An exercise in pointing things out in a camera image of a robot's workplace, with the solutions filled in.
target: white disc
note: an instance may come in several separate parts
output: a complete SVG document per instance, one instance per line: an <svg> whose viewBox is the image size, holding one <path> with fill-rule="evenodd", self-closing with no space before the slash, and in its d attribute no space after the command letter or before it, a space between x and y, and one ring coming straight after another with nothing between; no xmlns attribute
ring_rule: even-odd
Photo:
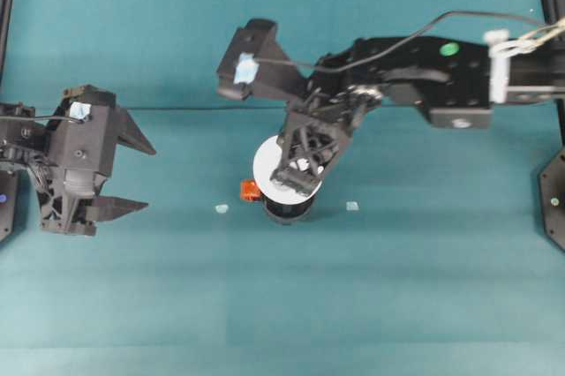
<svg viewBox="0 0 565 376"><path fill-rule="evenodd" d="M321 182L308 195L301 195L289 186L276 184L271 181L273 172L279 165L283 150L276 143L277 136L272 136L261 144L253 159L253 178L263 195L279 204L293 206L309 200L320 189Z"/></svg>

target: teal background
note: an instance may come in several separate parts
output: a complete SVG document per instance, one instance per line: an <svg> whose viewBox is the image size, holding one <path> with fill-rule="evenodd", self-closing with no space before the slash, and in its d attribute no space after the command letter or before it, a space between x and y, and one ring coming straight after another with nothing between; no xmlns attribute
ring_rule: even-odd
<svg viewBox="0 0 565 376"><path fill-rule="evenodd" d="M565 255L536 183L561 145L552 104L499 107L490 131L466 132L383 107L306 222L238 198L283 111L216 97L236 26L277 19L312 60L451 8L541 17L539 0L14 0L2 101L49 112L64 87L112 89L158 155L119 149L104 193L151 206L94 238L40 232L25 183L0 244L0 374L561 375Z"/></svg>

